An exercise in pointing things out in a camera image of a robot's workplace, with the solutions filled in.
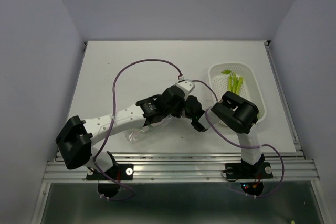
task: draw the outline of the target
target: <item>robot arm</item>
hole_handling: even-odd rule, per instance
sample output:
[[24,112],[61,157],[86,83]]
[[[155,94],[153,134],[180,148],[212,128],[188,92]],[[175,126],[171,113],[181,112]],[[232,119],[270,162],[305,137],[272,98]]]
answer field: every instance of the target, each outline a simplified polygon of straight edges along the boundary
[[[110,115],[94,119],[81,120],[74,116],[68,120],[56,138],[56,143],[68,169],[87,166],[96,169],[93,157],[97,153],[94,147],[103,140],[114,120],[110,135],[127,129],[139,129],[161,122],[168,115],[181,117],[185,99],[194,90],[195,83],[190,80],[180,81],[167,88],[161,95],[140,100],[128,108]],[[113,166],[110,153],[102,152],[96,162],[105,172]]]
[[[161,122],[168,115],[191,119],[194,129],[199,132],[208,130],[211,125],[205,111],[197,98],[190,95],[194,88],[195,83],[192,81],[180,81],[167,88],[161,95],[140,100],[117,112],[115,118],[111,114],[83,121],[78,116],[70,118],[56,138],[67,168],[75,169],[85,165],[97,170],[93,157],[98,150],[94,145],[108,134],[111,120],[114,120],[114,125],[109,135]],[[250,147],[259,145],[256,135],[249,134],[251,127],[257,122],[257,114],[258,108],[253,103],[231,92],[226,92],[222,99],[207,111],[212,124],[222,120],[237,133],[240,145]],[[260,164],[263,162],[264,156],[260,149],[243,149],[242,163],[245,166],[240,173],[250,173],[248,177],[253,177],[260,172]],[[96,163],[107,173],[117,166],[109,152],[101,152]]]

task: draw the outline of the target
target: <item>white wall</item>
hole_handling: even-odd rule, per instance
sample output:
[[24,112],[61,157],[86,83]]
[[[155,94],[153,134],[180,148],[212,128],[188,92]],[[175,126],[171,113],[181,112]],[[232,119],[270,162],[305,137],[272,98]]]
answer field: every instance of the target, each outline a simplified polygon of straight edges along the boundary
[[271,39],[294,0],[63,0],[84,40]]
[[83,42],[61,0],[0,0],[0,223],[30,223]]
[[336,0],[295,0],[271,43],[300,142],[316,162],[332,210],[336,209],[335,42]]

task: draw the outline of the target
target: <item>clear plastic bag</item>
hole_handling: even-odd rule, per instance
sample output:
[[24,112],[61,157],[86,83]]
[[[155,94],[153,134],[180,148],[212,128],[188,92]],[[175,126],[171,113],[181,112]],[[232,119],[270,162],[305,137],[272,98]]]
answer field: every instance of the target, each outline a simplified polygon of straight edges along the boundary
[[149,126],[145,126],[141,129],[131,129],[124,131],[125,137],[128,141],[132,144],[139,141],[146,139],[150,134],[159,131],[163,127],[167,126],[171,121],[172,116],[167,116],[164,118],[160,123],[154,123]]

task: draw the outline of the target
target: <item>plastic basket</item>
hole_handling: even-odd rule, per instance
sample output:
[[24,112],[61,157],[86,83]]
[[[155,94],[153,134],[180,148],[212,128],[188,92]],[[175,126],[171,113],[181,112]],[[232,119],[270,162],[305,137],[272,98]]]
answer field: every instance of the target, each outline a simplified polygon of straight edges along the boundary
[[[222,74],[222,71],[226,69],[235,72],[239,77],[244,77],[239,95],[254,103],[258,107],[259,114],[257,123],[260,123],[266,116],[266,107],[257,79],[248,65],[243,63],[218,63],[211,66],[208,71],[211,88],[214,90],[218,98],[222,97],[222,95],[227,91],[227,81],[229,75]],[[226,126],[226,124],[222,121],[220,121],[220,124]]]

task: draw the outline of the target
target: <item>white table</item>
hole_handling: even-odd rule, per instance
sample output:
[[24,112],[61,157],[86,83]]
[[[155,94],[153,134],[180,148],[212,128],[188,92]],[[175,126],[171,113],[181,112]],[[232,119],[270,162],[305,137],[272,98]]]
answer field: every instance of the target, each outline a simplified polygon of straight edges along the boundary
[[[209,83],[207,71],[219,62],[243,62],[255,72],[267,115],[258,124],[260,144],[273,145],[281,153],[295,147],[274,75],[262,41],[90,41],[80,70],[69,117],[96,118],[112,112],[112,83],[126,65],[148,58],[176,64],[188,79]],[[126,70],[117,82],[117,110],[141,99],[161,94],[177,81],[177,71],[161,62],[140,63]],[[203,108],[213,105],[211,93],[200,83],[192,95]],[[217,125],[230,140],[236,134]],[[123,133],[111,136],[105,150],[113,153],[238,153],[213,130],[197,132],[188,119],[174,119],[147,139],[131,144]]]

